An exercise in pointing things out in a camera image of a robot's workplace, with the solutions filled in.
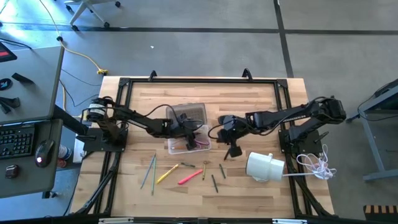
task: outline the white device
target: white device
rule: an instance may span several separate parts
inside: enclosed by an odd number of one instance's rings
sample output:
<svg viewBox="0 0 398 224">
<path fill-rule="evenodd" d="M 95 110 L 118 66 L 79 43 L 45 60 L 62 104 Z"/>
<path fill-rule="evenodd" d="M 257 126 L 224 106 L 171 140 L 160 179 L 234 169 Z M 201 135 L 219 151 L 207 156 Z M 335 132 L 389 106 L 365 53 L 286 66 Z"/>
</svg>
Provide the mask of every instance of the white device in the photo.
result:
<svg viewBox="0 0 398 224">
<path fill-rule="evenodd" d="M 273 159 L 272 154 L 262 155 L 251 152 L 246 163 L 246 174 L 258 182 L 282 179 L 285 162 Z"/>
</svg>

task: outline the computer mouse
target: computer mouse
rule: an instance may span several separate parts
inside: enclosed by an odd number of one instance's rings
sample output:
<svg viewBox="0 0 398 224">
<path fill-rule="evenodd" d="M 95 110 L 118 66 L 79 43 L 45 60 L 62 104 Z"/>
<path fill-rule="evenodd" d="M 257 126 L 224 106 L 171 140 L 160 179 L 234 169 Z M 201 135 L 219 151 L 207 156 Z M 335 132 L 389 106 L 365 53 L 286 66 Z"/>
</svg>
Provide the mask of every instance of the computer mouse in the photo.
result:
<svg viewBox="0 0 398 224">
<path fill-rule="evenodd" d="M 51 139 L 40 142 L 35 153 L 35 162 L 38 167 L 44 168 L 51 162 L 54 141 Z"/>
</svg>

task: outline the yellow pencil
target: yellow pencil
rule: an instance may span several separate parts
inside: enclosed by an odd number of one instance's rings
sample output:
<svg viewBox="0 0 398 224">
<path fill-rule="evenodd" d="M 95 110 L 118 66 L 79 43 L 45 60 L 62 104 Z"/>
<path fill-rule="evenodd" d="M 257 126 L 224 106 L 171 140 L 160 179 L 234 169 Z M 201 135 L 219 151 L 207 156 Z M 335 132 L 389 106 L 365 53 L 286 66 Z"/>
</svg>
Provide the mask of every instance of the yellow pencil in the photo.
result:
<svg viewBox="0 0 398 224">
<path fill-rule="evenodd" d="M 156 182 L 156 184 L 160 183 L 160 181 L 162 181 L 164 178 L 166 178 L 171 172 L 173 172 L 173 170 L 175 170 L 177 167 L 179 166 L 179 164 L 175 165 L 172 169 L 170 169 L 169 171 L 167 171 L 167 173 L 163 174 Z"/>
</svg>

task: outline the tangled white cord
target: tangled white cord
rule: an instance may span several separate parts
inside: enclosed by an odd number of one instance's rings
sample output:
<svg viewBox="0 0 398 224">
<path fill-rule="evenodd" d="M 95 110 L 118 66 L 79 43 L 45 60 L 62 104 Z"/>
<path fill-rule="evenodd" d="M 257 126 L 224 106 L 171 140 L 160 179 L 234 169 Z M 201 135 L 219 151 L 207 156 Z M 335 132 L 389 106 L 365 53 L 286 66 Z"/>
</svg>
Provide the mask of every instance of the tangled white cord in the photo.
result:
<svg viewBox="0 0 398 224">
<path fill-rule="evenodd" d="M 328 156 L 327 156 L 328 146 L 326 144 L 322 145 L 322 151 L 323 155 L 321 155 L 320 157 L 317 157 L 312 153 L 308 155 L 300 154 L 297 156 L 296 161 L 299 164 L 305 166 L 307 170 L 311 172 L 301 173 L 301 174 L 284 174 L 283 176 L 288 177 L 288 176 L 297 176 L 297 175 L 315 175 L 316 177 L 322 180 L 328 180 L 329 178 L 332 178 L 336 174 L 337 170 L 328 168 Z M 313 163 L 310 156 L 313 156 L 317 160 L 317 162 Z M 299 157 L 304 157 L 305 158 L 304 162 L 300 162 Z"/>
</svg>

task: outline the chair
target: chair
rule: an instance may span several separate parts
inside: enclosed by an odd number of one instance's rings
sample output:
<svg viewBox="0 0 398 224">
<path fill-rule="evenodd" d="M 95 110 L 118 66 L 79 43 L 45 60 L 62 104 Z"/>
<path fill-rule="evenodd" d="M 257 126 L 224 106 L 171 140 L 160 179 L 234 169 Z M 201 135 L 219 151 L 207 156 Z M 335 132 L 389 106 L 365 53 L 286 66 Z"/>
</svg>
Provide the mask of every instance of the chair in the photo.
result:
<svg viewBox="0 0 398 224">
<path fill-rule="evenodd" d="M 72 19 L 70 20 L 69 24 L 72 26 L 72 29 L 74 31 L 79 31 L 76 25 L 73 25 L 73 23 L 77 20 L 77 18 L 83 13 L 83 11 L 88 8 L 91 13 L 94 13 L 94 15 L 104 24 L 105 28 L 109 28 L 109 23 L 107 23 L 95 10 L 94 4 L 99 4 L 99 3 L 106 3 L 106 2 L 111 2 L 113 0 L 72 0 L 72 1 L 65 1 L 65 5 L 67 5 L 68 11 L 72 11 L 72 8 L 70 7 L 71 5 L 78 5 L 79 8 L 77 11 L 74 13 Z M 116 1 L 115 6 L 120 7 L 120 2 Z"/>
</svg>

